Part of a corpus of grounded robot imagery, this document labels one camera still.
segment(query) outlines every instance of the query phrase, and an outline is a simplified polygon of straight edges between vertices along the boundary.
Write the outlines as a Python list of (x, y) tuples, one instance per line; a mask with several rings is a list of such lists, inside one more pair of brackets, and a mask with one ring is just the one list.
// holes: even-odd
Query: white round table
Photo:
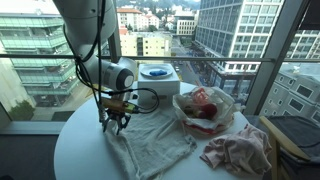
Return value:
[[(194, 87), (181, 83), (180, 93), (189, 92)], [(235, 133), (245, 127), (247, 119), (240, 112), (234, 115), (232, 126), (216, 136)], [(196, 150), (170, 167), (163, 179), (262, 179), (253, 175), (235, 176), (227, 172), (224, 165), (212, 169), (200, 160), (203, 148), (212, 138), (195, 137)], [(102, 131), (93, 98), (79, 107), (63, 127), (55, 147), (54, 170), (57, 180), (126, 179)]]

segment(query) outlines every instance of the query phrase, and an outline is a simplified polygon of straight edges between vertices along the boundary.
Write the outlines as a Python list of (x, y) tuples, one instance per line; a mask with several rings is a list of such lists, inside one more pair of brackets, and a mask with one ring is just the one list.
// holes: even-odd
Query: white box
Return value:
[[(166, 75), (152, 76), (150, 71), (164, 70)], [(180, 79), (171, 64), (141, 64), (138, 74), (138, 88), (154, 89), (160, 99), (160, 106), (172, 104), (172, 97), (180, 93)], [(149, 91), (138, 91), (138, 104), (152, 106), (156, 97)]]

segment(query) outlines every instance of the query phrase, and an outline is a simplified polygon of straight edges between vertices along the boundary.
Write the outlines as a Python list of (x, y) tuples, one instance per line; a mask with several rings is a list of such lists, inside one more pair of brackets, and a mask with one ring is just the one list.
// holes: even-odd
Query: city buildings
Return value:
[[(202, 0), (195, 36), (197, 48), (206, 57), (262, 58), (283, 2)], [(298, 31), (287, 58), (319, 58), (319, 37), (319, 31)], [(198, 62), (196, 66), (207, 72), (204, 79), (208, 84), (239, 96), (248, 93), (259, 64), (213, 61)]]
[(320, 123), (319, 68), (317, 63), (282, 65), (261, 114), (299, 114)]
[[(71, 54), (62, 31), (63, 20), (52, 2), (22, 4), (6, 4), (0, 9), (4, 53)], [(21, 80), (20, 86), (32, 97), (35, 106), (61, 106), (78, 83), (74, 63), (67, 59), (11, 58), (11, 62)]]
[(198, 24), (198, 11), (178, 11), (174, 15), (173, 32), (181, 37), (191, 37)]
[(127, 28), (131, 26), (132, 31), (147, 31), (150, 25), (159, 29), (160, 19), (153, 14), (143, 14), (133, 8), (117, 8), (118, 24), (125, 25)]
[(153, 15), (153, 14), (146, 14), (146, 15), (142, 16), (141, 17), (141, 22), (142, 22), (142, 24), (145, 24), (144, 25), (145, 28), (148, 28), (150, 25), (153, 25), (157, 29), (159, 29), (159, 26), (160, 26), (160, 19), (157, 16)]
[(160, 32), (120, 35), (123, 56), (171, 56), (172, 37)]
[(132, 27), (133, 31), (142, 30), (141, 14), (137, 9), (133, 8), (117, 8), (118, 24)]

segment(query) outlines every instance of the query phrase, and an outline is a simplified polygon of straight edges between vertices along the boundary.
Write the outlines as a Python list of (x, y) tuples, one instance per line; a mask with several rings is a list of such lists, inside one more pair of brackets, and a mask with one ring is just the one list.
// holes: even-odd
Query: rooftop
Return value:
[(117, 13), (137, 13), (137, 14), (142, 14), (137, 9), (132, 9), (132, 8), (117, 8)]

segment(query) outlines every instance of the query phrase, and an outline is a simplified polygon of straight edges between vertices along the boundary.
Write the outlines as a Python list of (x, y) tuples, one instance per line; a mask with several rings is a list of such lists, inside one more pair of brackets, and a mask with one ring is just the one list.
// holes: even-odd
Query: office building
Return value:
[[(17, 12), (1, 9), (0, 40), (7, 54), (71, 54), (62, 31), (63, 20), (52, 2), (27, 3)], [(68, 59), (11, 58), (21, 86), (36, 106), (61, 106), (77, 85), (74, 63)]]
[[(202, 54), (195, 56), (261, 58), (267, 48), (283, 0), (202, 0), (195, 46)], [(318, 58), (319, 31), (298, 31), (287, 58)], [(198, 62), (204, 79), (228, 93), (248, 93), (260, 63)]]
[(261, 115), (298, 115), (320, 123), (319, 64), (284, 64)]
[(177, 36), (191, 37), (198, 24), (199, 11), (177, 11), (174, 15), (173, 32)]

